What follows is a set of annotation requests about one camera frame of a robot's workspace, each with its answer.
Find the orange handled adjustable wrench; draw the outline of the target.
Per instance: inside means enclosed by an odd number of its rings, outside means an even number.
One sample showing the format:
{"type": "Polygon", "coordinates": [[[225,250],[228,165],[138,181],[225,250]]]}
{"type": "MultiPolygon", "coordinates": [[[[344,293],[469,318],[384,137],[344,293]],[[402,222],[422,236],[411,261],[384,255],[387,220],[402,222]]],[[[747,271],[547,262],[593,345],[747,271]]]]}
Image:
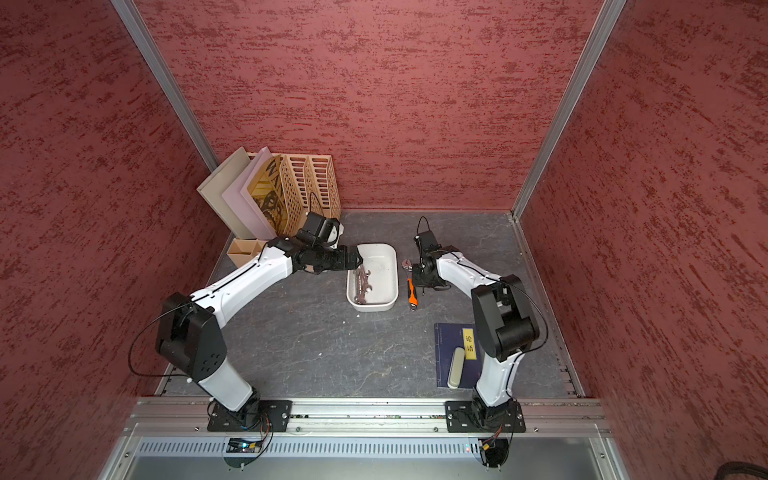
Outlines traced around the orange handled adjustable wrench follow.
{"type": "Polygon", "coordinates": [[[407,277],[407,298],[408,298],[408,305],[411,311],[416,311],[418,309],[418,298],[416,294],[415,285],[413,282],[413,266],[410,259],[406,259],[402,262],[402,268],[408,273],[407,277]]]}

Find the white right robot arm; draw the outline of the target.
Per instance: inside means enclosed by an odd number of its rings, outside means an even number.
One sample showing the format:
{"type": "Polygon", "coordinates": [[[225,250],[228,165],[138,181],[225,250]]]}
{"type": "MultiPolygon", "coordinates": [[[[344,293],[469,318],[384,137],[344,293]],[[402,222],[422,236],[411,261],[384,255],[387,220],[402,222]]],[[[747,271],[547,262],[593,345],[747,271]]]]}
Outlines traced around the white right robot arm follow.
{"type": "Polygon", "coordinates": [[[516,413],[512,384],[525,354],[534,349],[540,327],[522,281],[501,276],[469,261],[452,246],[443,246],[430,230],[414,237],[419,260],[412,265],[416,288],[464,293],[472,303],[474,339],[484,353],[474,386],[469,419],[488,430],[516,413]]]}

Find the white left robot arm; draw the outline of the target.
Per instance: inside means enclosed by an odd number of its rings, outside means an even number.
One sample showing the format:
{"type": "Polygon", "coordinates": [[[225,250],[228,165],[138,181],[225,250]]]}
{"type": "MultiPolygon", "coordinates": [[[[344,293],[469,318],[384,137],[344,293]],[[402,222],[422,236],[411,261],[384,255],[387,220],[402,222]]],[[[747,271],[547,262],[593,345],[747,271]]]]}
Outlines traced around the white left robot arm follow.
{"type": "Polygon", "coordinates": [[[296,272],[351,271],[362,263],[355,246],[275,238],[222,280],[191,295],[167,297],[158,318],[156,351],[220,406],[245,412],[258,403],[258,394],[228,360],[223,328],[240,309],[296,272]]]}

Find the steel wrench in box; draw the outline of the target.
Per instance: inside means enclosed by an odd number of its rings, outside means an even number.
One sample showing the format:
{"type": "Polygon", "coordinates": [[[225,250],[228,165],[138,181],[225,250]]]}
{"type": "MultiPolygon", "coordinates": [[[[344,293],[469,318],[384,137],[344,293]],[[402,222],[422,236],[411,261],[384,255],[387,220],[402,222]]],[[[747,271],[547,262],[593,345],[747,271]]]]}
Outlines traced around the steel wrench in box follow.
{"type": "Polygon", "coordinates": [[[366,294],[373,290],[369,283],[369,277],[371,272],[367,270],[363,265],[359,266],[355,271],[355,294],[353,301],[358,305],[365,305],[366,294]]]}

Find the white oval storage box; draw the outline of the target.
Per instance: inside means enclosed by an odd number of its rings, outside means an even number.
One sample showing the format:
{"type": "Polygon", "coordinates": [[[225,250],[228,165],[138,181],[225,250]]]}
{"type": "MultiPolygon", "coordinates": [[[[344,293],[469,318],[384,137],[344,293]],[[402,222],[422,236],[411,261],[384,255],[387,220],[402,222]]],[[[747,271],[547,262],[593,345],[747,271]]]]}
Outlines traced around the white oval storage box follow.
{"type": "Polygon", "coordinates": [[[394,247],[386,243],[358,245],[363,266],[371,272],[369,283],[373,290],[366,294],[365,305],[353,301],[355,294],[355,271],[347,272],[346,297],[352,307],[361,313],[390,310],[399,296],[398,262],[394,247]]]}

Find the dark blue notebook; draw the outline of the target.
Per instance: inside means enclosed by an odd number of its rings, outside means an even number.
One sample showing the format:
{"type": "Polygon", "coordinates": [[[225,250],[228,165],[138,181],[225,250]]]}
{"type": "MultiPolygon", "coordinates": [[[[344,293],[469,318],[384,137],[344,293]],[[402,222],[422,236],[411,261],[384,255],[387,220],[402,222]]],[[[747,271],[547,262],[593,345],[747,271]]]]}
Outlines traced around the dark blue notebook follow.
{"type": "Polygon", "coordinates": [[[457,389],[473,389],[480,378],[484,352],[472,324],[437,323],[434,325],[435,372],[438,388],[449,388],[448,380],[455,351],[464,350],[461,379],[457,389]]]}

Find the beige plastic desk organizer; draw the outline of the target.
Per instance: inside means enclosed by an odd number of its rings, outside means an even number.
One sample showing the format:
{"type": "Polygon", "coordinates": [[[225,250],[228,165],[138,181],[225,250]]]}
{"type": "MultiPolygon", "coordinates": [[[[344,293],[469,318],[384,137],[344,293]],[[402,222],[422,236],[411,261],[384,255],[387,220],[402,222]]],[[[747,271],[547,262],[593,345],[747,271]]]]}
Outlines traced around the beige plastic desk organizer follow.
{"type": "MultiPolygon", "coordinates": [[[[288,213],[285,231],[275,233],[275,236],[296,234],[308,212],[328,218],[338,219],[341,216],[340,195],[330,155],[272,154],[282,157],[280,175],[288,213]]],[[[236,236],[227,255],[235,266],[241,267],[254,259],[270,239],[240,239],[236,236]]]]}

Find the beige eraser case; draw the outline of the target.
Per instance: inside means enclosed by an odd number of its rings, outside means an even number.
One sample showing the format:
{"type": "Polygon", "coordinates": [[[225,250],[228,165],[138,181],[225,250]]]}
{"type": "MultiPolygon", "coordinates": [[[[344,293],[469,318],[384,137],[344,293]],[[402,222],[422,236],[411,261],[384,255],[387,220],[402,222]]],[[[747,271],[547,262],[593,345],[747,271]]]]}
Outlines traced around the beige eraser case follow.
{"type": "Polygon", "coordinates": [[[446,380],[446,385],[449,389],[458,389],[460,387],[465,358],[465,349],[463,347],[456,347],[451,357],[446,380]]]}

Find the brown illustrated comic book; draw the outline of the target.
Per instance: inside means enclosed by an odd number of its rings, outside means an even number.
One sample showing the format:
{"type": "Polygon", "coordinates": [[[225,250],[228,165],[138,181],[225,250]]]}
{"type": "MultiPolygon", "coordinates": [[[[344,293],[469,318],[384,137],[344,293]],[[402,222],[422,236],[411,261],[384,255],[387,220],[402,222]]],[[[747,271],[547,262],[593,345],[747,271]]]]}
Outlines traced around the brown illustrated comic book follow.
{"type": "Polygon", "coordinates": [[[256,216],[277,234],[285,231],[288,213],[280,167],[282,157],[266,153],[245,186],[246,196],[256,216]]]}

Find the lilac folder board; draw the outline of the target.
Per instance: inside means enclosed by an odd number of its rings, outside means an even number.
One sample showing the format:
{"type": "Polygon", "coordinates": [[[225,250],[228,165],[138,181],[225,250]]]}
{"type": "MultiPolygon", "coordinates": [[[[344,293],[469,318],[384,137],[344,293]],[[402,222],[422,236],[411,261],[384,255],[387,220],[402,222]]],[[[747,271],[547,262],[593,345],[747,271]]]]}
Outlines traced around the lilac folder board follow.
{"type": "Polygon", "coordinates": [[[234,218],[240,222],[240,226],[235,230],[235,235],[240,239],[267,240],[275,236],[272,228],[257,218],[245,190],[246,183],[259,160],[266,153],[271,153],[268,147],[262,148],[254,158],[251,158],[245,148],[240,147],[227,158],[227,161],[235,167],[235,177],[225,188],[221,198],[232,211],[234,218]]]}

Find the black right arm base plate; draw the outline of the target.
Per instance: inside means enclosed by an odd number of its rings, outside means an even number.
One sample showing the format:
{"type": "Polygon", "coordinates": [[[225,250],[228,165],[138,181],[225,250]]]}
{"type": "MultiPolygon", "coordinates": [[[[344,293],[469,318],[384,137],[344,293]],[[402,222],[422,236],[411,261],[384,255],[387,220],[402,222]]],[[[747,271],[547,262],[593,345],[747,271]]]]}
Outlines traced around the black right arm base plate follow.
{"type": "Polygon", "coordinates": [[[478,399],[446,401],[444,408],[450,433],[526,432],[522,408],[515,399],[495,407],[488,407],[478,399]]]}

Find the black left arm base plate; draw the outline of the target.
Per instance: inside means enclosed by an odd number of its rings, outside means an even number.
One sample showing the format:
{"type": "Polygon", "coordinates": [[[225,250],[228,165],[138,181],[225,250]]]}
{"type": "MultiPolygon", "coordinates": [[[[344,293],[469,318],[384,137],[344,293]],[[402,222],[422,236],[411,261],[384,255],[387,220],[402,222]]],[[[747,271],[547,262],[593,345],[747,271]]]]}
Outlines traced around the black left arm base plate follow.
{"type": "Polygon", "coordinates": [[[240,410],[230,411],[217,400],[208,404],[207,430],[226,433],[282,433],[287,430],[293,402],[249,400],[240,410]]]}

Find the aluminium front rail frame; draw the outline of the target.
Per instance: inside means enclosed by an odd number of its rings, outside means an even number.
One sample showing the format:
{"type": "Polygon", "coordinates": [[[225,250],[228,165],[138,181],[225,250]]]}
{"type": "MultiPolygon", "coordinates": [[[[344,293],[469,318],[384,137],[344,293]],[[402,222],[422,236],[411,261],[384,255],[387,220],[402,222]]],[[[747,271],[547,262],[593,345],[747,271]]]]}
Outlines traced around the aluminium front rail frame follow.
{"type": "Polygon", "coordinates": [[[624,479],[596,399],[523,399],[500,425],[467,402],[295,398],[251,431],[204,397],[138,401],[105,479],[624,479]]]}

